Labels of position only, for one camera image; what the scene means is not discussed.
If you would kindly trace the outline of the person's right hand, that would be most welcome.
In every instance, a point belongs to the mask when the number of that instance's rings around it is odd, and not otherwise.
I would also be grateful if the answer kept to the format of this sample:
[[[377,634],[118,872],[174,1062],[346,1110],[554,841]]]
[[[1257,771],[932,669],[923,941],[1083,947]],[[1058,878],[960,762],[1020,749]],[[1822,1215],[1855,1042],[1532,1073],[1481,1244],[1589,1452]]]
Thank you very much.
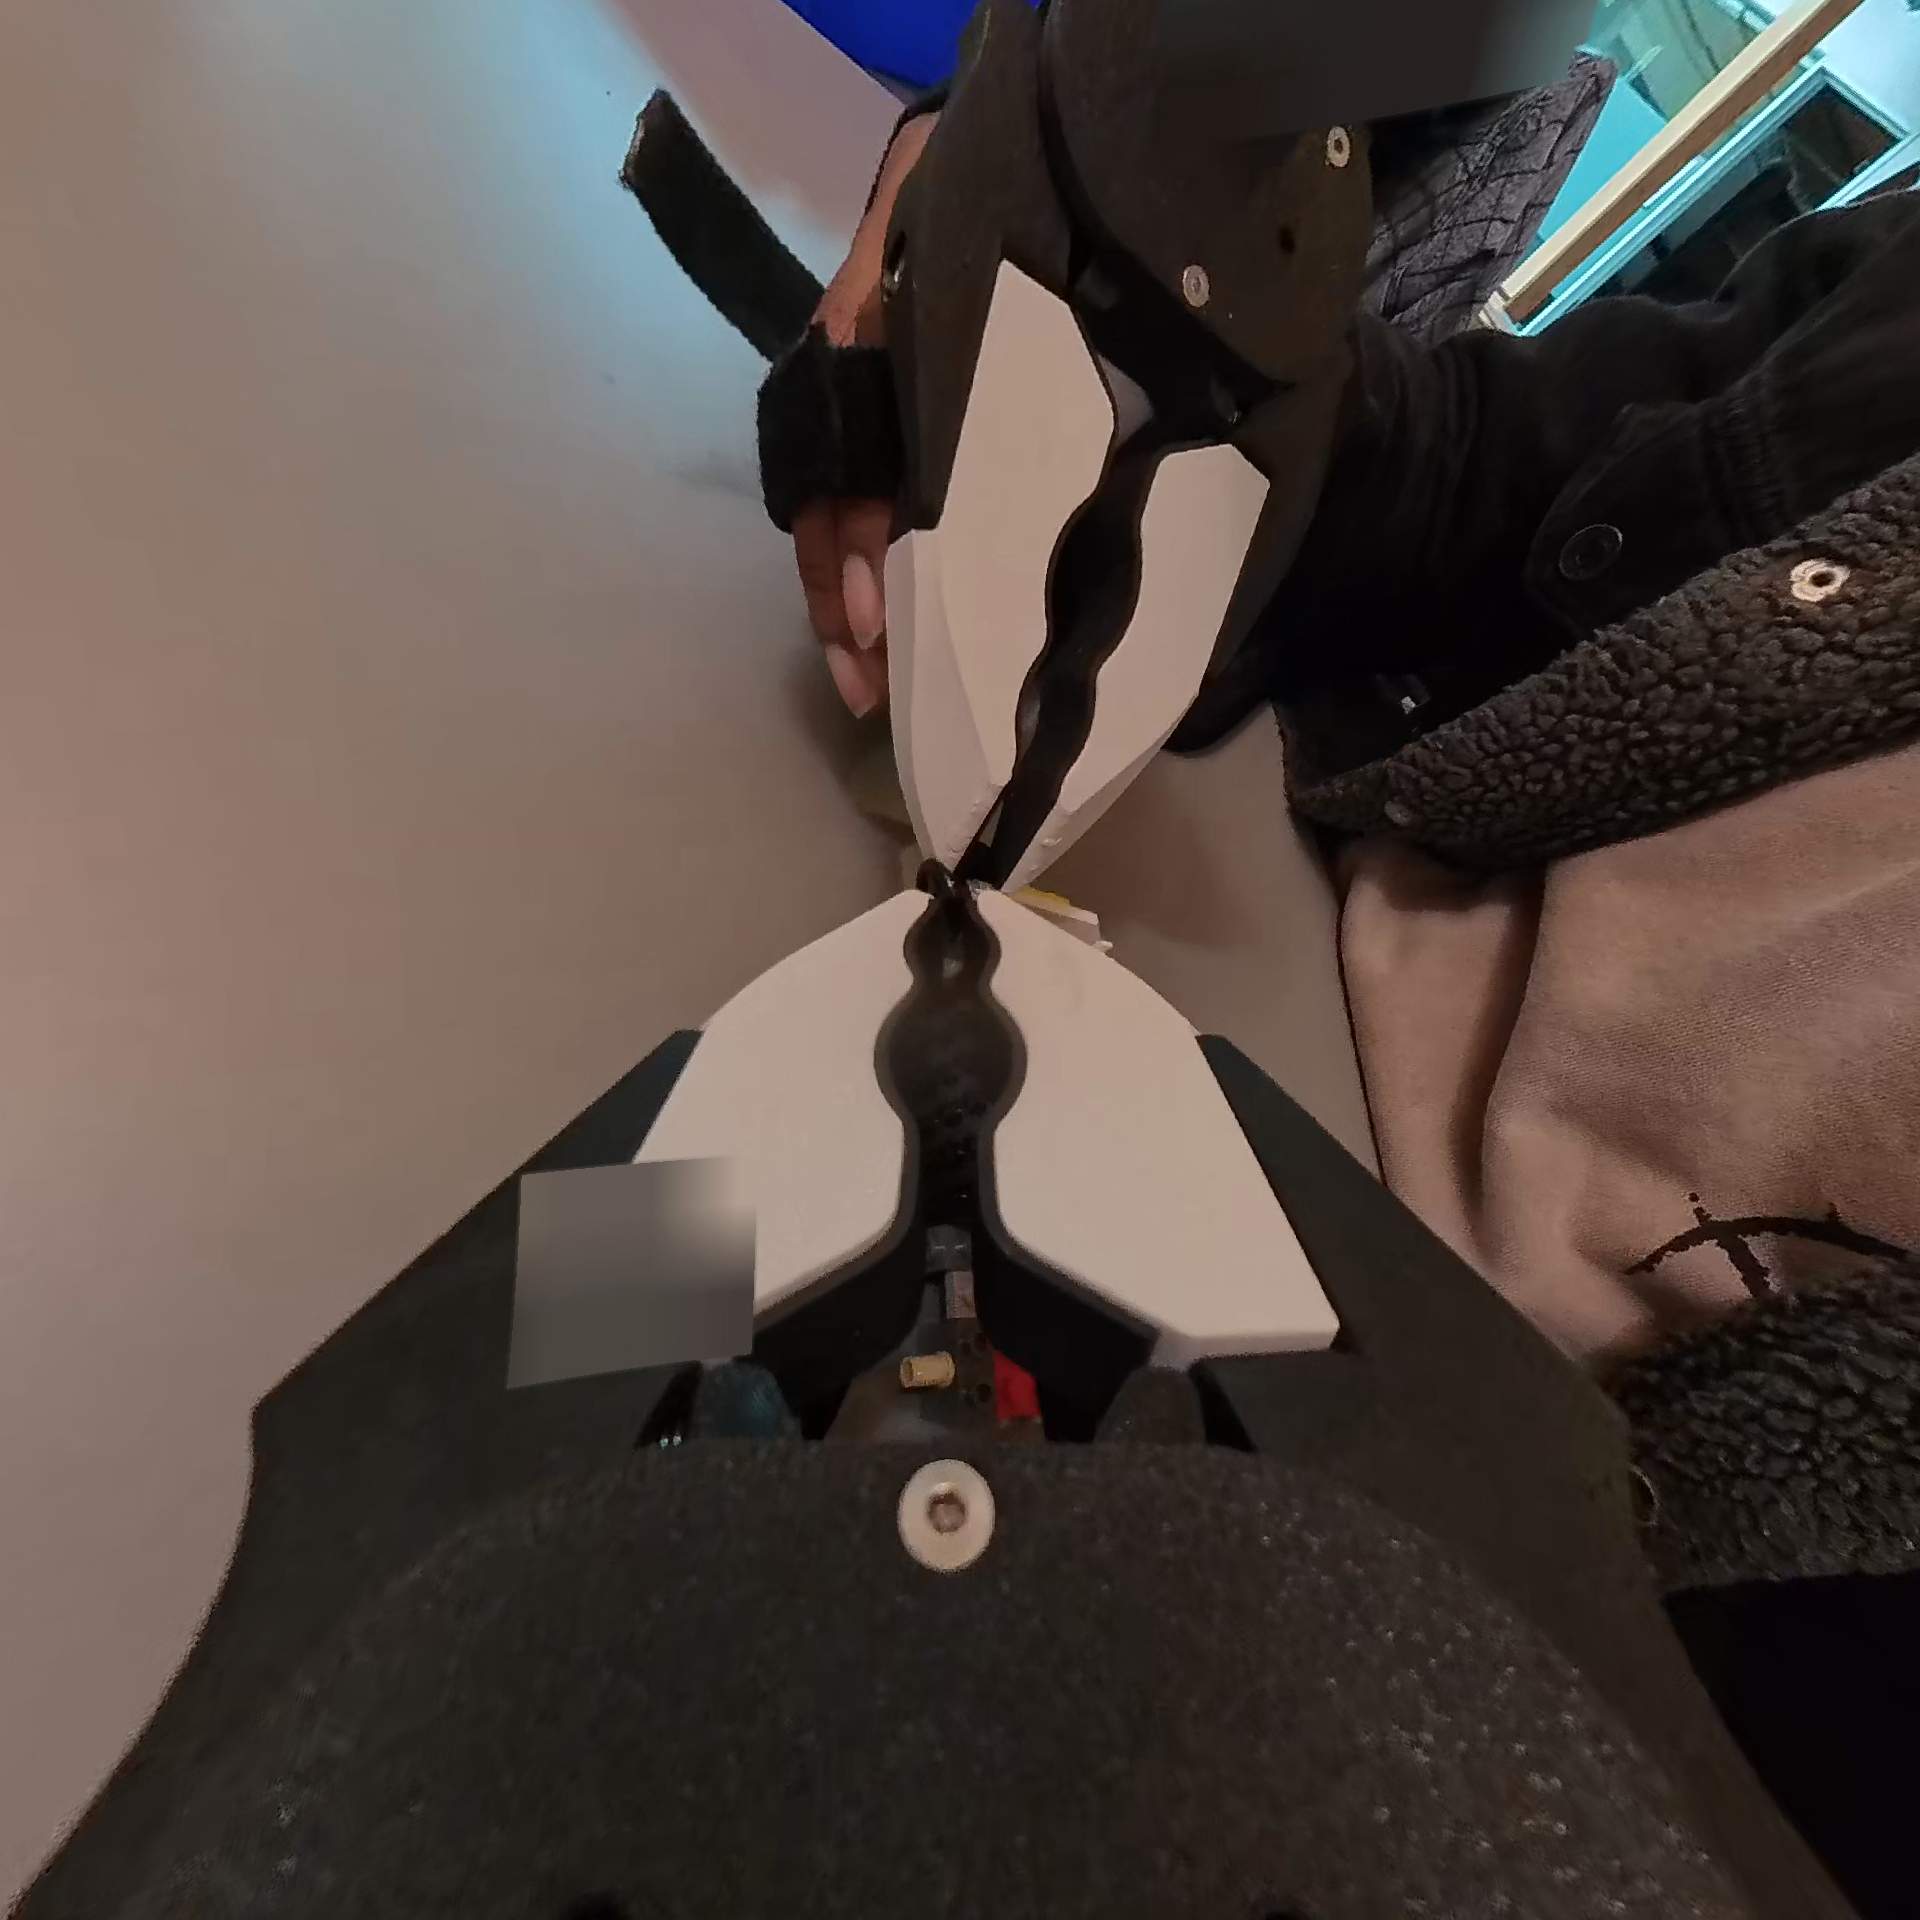
[[[891,687],[882,553],[897,533],[897,406],[882,362],[882,231],[928,132],[932,105],[891,132],[814,324],[778,350],[753,396],[763,512],[795,553],[803,634],[855,721],[879,721]]]

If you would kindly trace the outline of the blue plastic bin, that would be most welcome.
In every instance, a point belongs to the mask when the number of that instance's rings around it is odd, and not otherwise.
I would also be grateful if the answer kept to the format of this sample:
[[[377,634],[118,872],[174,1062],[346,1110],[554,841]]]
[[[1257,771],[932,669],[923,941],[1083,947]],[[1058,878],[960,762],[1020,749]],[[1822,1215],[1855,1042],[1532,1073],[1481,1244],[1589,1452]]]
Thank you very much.
[[[955,72],[975,0],[791,0],[791,18],[861,72],[932,84]]]

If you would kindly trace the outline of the black fleece jacket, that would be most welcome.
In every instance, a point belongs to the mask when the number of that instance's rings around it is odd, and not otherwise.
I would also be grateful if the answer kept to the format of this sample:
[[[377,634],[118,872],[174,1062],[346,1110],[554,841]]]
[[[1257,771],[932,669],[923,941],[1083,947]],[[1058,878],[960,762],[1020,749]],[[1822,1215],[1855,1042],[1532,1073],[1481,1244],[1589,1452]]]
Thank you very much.
[[[1362,771],[1287,723],[1287,795],[1343,849],[1519,878],[1901,755],[1920,731],[1909,516],[1901,463]],[[1909,1276],[1790,1284],[1589,1376],[1634,1421],[1666,1589],[1909,1577]]]

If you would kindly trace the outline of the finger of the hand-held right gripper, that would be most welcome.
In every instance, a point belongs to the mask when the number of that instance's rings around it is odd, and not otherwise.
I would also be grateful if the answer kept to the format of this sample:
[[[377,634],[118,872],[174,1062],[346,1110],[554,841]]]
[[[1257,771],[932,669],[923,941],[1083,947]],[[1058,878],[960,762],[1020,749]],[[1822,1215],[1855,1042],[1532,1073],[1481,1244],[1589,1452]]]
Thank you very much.
[[[975,878],[1036,887],[1120,778],[1098,660],[1069,660],[1066,687],[1040,696],[1049,721],[1020,731],[1020,687],[1066,639],[1049,570],[1110,456],[1114,396],[1069,301],[998,257],[950,504],[882,559],[897,788],[923,854],[950,878],[998,825]]]
[[[998,890],[1036,887],[1172,744],[1267,512],[1267,477],[1235,446],[1154,456],[1139,483],[1139,504],[1095,496],[1114,528],[1114,570],[1040,660],[1036,744],[995,825]]]

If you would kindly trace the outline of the toy brick car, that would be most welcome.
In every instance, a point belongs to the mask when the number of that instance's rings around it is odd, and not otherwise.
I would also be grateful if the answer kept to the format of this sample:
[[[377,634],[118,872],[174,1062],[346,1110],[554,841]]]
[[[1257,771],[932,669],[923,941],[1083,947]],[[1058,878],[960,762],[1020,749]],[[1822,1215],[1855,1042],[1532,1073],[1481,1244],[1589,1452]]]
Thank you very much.
[[[960,878],[923,865],[928,915],[908,934],[908,1002],[879,1036],[879,1076],[908,1121],[923,1300],[891,1362],[835,1400],[835,1446],[1040,1440],[1040,1383],[998,1354],[975,1280],[1003,1280],[995,1244],[995,1127],[1020,1091],[1020,1031],[995,1002],[998,934]]]

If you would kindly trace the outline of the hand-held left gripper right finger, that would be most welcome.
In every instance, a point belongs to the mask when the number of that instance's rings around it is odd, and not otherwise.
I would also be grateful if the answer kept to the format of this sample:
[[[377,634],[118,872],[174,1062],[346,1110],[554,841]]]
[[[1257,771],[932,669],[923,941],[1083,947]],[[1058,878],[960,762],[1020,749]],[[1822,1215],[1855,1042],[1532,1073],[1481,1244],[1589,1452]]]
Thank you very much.
[[[1049,1440],[1095,1440],[1141,1368],[1292,1362],[1340,1310],[1193,1036],[1110,947],[975,890],[1020,1073],[986,1141],[986,1334]]]

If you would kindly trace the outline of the grey desk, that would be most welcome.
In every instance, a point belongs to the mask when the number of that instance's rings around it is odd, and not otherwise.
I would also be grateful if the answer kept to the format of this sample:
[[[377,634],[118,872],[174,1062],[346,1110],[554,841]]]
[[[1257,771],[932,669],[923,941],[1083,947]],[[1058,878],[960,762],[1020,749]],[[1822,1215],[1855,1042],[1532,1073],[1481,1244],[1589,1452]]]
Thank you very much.
[[[879,908],[763,362],[621,155],[835,276],[791,10],[0,10],[7,1907],[180,1678],[251,1400],[667,1031]]]

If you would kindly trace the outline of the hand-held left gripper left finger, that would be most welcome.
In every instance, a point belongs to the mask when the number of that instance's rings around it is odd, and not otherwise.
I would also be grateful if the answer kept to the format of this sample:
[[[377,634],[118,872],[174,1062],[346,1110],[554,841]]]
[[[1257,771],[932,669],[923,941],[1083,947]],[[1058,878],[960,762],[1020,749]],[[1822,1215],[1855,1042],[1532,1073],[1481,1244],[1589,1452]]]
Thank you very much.
[[[882,1031],[916,1002],[928,890],[891,890],[737,982],[687,1042],[635,1166],[720,1166],[753,1215],[753,1342],[824,1440],[848,1385],[923,1317],[923,1166],[891,1110]]]

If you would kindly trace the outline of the beige sweatshirt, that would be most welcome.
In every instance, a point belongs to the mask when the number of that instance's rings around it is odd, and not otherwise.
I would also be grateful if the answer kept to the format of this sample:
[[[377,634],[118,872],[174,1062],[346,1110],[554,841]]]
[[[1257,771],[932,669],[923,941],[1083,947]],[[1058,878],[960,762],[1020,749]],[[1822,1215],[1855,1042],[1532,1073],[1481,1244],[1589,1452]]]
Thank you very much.
[[[1920,749],[1519,878],[1340,865],[1377,1179],[1568,1362],[1909,1276]]]

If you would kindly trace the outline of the person's right forearm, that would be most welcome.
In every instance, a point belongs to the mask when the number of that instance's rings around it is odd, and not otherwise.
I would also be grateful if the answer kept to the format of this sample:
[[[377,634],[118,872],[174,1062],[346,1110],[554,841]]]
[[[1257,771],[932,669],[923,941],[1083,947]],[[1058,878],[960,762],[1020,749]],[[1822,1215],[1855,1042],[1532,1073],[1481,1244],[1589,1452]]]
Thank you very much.
[[[1177,755],[1274,707],[1373,762],[1909,463],[1920,195],[1797,214],[1705,301],[1442,344],[1362,313],[1355,350],[1307,540]]]

